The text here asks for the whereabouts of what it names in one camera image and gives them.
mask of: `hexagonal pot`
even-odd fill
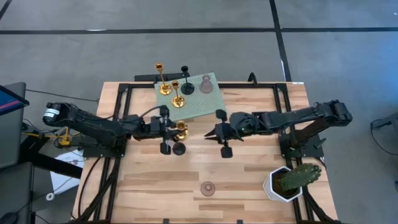
[[[295,191],[290,195],[283,195],[283,194],[281,195],[274,191],[274,189],[272,187],[272,180],[273,180],[274,176],[276,174],[281,174],[281,173],[288,172],[288,171],[290,171],[289,168],[287,168],[286,166],[282,166],[282,167],[272,171],[267,176],[267,179],[263,183],[262,188],[266,192],[269,199],[280,201],[280,202],[289,202],[303,194],[303,190],[301,187],[298,189],[295,189]]]

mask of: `gray floor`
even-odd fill
[[[6,0],[0,0],[2,6]],[[276,0],[282,27],[398,26],[394,0]],[[0,30],[273,27],[267,0],[13,0]],[[382,152],[369,123],[398,111],[398,32],[284,33],[292,79],[305,82],[310,102],[339,99],[354,121],[323,137],[328,176],[338,216],[348,223],[396,223],[398,157]],[[97,99],[105,81],[165,72],[188,65],[192,75],[215,72],[219,80],[283,81],[277,41],[261,34],[0,35],[0,84],[23,81],[33,90]],[[48,101],[67,101],[88,111],[96,103],[27,93],[25,117],[38,127]],[[375,137],[397,153],[390,127]],[[46,146],[44,153],[60,151]],[[38,192],[51,189],[38,170]],[[76,189],[39,212],[66,222]],[[36,210],[46,208],[44,202]]]

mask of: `white pot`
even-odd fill
[[[272,189],[272,175],[281,169],[286,169],[286,170],[290,171],[290,169],[287,168],[286,166],[282,166],[282,167],[272,171],[271,173],[268,174],[266,181],[262,185],[262,188],[265,190],[269,199],[277,200],[280,202],[289,202],[289,201],[297,198],[298,196],[302,195],[303,189],[300,188],[300,191],[296,195],[294,195],[293,197],[291,197],[289,199],[286,199],[286,198],[280,196],[278,193],[274,192],[274,189]]]

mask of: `computer monitor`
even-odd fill
[[[28,105],[29,101],[0,85],[0,116]]]

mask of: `black stand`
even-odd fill
[[[192,83],[188,82],[187,77],[189,77],[188,66],[184,65],[181,67],[183,76],[185,77],[185,83],[181,86],[181,92],[185,95],[191,95],[195,91],[195,87]]]

